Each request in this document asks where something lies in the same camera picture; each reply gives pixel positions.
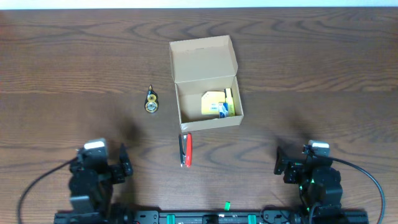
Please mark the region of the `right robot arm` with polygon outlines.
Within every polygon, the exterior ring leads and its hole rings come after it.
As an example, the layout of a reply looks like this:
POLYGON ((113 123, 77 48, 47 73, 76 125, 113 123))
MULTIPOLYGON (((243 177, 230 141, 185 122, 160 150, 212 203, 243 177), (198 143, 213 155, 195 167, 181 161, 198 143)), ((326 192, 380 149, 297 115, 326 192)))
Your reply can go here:
POLYGON ((298 185, 304 207, 313 210, 316 217, 337 216, 343 189, 340 172, 331 167, 329 144, 306 144, 303 153, 305 159, 294 159, 278 147, 274 174, 282 174, 286 184, 298 185))

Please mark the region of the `yellow sticky note pad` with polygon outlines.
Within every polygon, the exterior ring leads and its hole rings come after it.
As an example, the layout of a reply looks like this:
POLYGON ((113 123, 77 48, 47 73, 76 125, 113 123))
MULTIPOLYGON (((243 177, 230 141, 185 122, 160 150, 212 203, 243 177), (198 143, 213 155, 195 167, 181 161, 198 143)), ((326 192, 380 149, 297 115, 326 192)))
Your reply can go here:
POLYGON ((219 104, 225 102, 225 93, 223 91, 207 91, 201 97, 201 114, 218 115, 219 104))

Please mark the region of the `red black stapler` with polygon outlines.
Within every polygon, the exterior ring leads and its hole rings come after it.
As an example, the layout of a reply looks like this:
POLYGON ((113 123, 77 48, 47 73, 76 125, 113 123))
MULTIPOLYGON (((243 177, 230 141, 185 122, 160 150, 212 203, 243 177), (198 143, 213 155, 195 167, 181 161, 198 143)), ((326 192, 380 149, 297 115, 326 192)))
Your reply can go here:
POLYGON ((193 155, 193 141, 192 135, 180 134, 178 136, 179 151, 180 151, 180 165, 181 167, 191 167, 193 155))

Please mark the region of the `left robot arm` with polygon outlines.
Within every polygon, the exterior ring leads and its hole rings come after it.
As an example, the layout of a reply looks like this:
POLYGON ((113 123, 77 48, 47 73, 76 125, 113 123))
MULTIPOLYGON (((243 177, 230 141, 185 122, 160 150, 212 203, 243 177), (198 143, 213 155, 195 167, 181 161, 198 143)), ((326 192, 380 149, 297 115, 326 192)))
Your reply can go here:
POLYGON ((111 203, 113 186, 132 176, 127 147, 119 147, 119 162, 108 164, 108 150, 103 140, 86 143, 70 164, 70 223, 132 223, 129 209, 111 203))

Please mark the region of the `black yellow correction tape dispenser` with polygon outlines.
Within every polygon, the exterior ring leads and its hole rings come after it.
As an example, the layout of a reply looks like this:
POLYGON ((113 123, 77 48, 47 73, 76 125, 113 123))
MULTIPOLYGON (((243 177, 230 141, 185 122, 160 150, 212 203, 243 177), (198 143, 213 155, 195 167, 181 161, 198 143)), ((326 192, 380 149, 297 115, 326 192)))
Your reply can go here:
POLYGON ((144 108, 148 113, 155 113, 159 109, 158 96, 152 85, 149 85, 144 108))

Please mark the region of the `blue white staples box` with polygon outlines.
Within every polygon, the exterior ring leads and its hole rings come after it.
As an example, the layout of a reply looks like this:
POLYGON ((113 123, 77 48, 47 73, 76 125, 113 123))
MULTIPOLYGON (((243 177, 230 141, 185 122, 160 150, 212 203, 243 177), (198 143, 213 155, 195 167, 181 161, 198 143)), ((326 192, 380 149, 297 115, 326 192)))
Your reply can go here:
POLYGON ((219 111, 219 118, 227 118, 229 116, 228 104, 219 103, 218 111, 219 111))

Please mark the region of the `yellow highlighter marker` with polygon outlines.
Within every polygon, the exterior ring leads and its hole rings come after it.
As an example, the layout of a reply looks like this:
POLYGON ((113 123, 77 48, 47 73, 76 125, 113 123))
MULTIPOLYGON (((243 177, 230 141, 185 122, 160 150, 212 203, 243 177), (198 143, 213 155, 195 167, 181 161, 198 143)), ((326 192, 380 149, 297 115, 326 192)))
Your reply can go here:
POLYGON ((230 88, 226 88, 224 90, 224 93, 225 93, 225 102, 228 104, 229 117, 235 116, 236 112, 235 112, 235 107, 234 107, 234 100, 233 100, 233 96, 232 96, 232 91, 231 91, 230 88))

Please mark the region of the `cardboard box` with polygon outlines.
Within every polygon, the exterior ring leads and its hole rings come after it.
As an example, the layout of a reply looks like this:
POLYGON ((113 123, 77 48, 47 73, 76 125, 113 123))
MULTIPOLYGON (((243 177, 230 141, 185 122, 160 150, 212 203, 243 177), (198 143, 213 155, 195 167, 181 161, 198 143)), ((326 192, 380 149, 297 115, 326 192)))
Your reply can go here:
POLYGON ((169 43, 181 132, 238 126, 244 118, 238 85, 238 63, 229 35, 169 43), (203 114, 201 99, 209 91, 229 88, 236 114, 220 118, 203 114))

